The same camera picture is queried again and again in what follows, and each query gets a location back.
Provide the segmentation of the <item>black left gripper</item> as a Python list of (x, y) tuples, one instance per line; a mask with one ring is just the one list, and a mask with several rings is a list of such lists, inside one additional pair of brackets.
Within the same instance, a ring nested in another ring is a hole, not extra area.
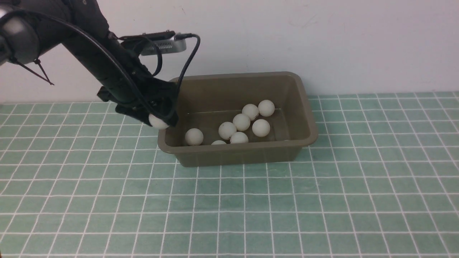
[(102, 84), (97, 96), (116, 103), (116, 112), (151, 127), (149, 114), (169, 126), (178, 122), (176, 111), (179, 87), (174, 82), (154, 78), (136, 58), (119, 65), (105, 54), (96, 55), (96, 79)]

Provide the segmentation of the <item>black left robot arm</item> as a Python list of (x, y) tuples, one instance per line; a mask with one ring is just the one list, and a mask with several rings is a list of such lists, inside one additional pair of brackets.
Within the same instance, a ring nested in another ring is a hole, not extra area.
[(118, 38), (95, 0), (2, 0), (1, 64), (23, 68), (62, 44), (100, 83), (97, 96), (116, 112), (153, 126), (153, 119), (176, 126), (179, 83), (156, 78), (141, 63), (142, 51), (158, 44), (151, 35)]

